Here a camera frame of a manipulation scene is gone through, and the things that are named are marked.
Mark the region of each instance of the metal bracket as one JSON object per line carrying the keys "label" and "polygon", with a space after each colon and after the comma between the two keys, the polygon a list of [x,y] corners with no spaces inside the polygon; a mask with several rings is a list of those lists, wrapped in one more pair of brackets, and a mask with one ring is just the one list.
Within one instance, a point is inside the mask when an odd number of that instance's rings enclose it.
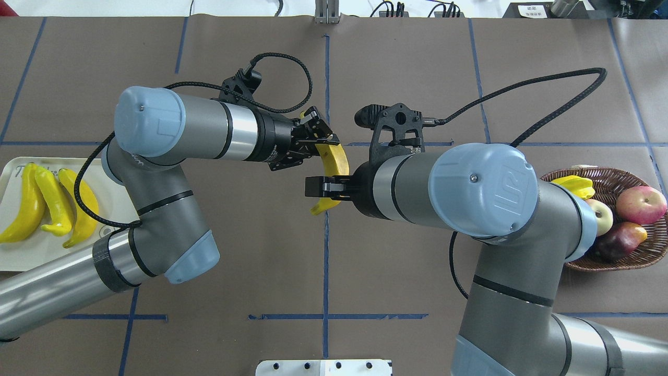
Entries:
{"label": "metal bracket", "polygon": [[263,361],[255,376],[391,376],[392,361],[384,359],[323,359]]}
{"label": "metal bracket", "polygon": [[339,0],[315,0],[315,23],[339,23]]}

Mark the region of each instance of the robotic arm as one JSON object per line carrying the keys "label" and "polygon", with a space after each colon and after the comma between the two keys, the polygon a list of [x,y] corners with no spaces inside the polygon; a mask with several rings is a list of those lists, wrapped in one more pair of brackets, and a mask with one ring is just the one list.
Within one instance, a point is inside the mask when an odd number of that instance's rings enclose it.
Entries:
{"label": "robotic arm", "polygon": [[[552,313],[562,265],[596,236],[583,200],[538,180],[508,145],[423,153],[422,127],[437,120],[405,104],[367,106],[355,121],[373,130],[369,161],[352,176],[307,178],[307,196],[483,244],[452,375],[668,375],[668,343]],[[392,132],[388,145],[379,143],[383,130]]]}
{"label": "robotic arm", "polygon": [[261,79],[252,66],[239,70],[213,100],[166,88],[123,92],[116,137],[101,145],[102,164],[127,189],[140,222],[119,223],[125,228],[92,247],[0,282],[1,343],[149,278],[164,274],[178,284],[218,262],[211,229],[179,165],[185,158],[266,162],[276,171],[319,155],[318,146],[339,145],[315,107],[300,118],[258,108],[252,93]]}

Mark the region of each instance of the white tray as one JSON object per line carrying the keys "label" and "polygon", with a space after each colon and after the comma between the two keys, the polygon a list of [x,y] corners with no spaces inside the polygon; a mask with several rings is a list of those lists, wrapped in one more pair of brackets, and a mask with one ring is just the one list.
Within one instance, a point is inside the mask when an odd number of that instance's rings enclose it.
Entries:
{"label": "white tray", "polygon": [[[21,176],[26,164],[34,162],[55,172],[62,168],[78,172],[84,161],[83,158],[17,157],[7,163],[2,175],[0,175],[0,197],[2,197],[2,201],[0,201],[0,232],[5,231],[19,212]],[[93,189],[98,198],[102,217],[125,223],[138,219],[137,212],[125,187],[114,183],[107,177],[102,170],[102,162],[99,159],[93,160],[83,179]],[[47,208],[42,223],[50,223],[51,218],[48,211]],[[57,237],[37,228],[22,242],[0,244],[0,271],[23,272],[32,269],[70,252],[76,252],[90,246],[96,240],[114,230],[113,227],[99,223],[96,232],[90,238],[67,250],[63,248],[63,243],[70,238],[71,233]]]}

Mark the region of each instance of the fruit basket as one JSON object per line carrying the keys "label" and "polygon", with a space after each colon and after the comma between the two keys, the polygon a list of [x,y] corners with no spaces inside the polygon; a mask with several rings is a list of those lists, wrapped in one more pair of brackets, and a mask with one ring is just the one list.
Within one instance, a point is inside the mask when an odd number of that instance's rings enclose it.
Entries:
{"label": "fruit basket", "polygon": [[[596,194],[593,199],[608,205],[613,211],[614,223],[623,222],[615,211],[617,197],[626,189],[638,185],[647,185],[643,180],[626,171],[610,167],[575,167],[556,170],[541,177],[541,180],[552,181],[559,177],[578,175],[594,182]],[[566,263],[571,269],[583,272],[602,272],[606,270],[640,269],[656,264],[668,251],[668,213],[650,225],[643,225],[647,230],[647,239],[633,253],[613,263],[596,259],[589,253],[583,257]]]}

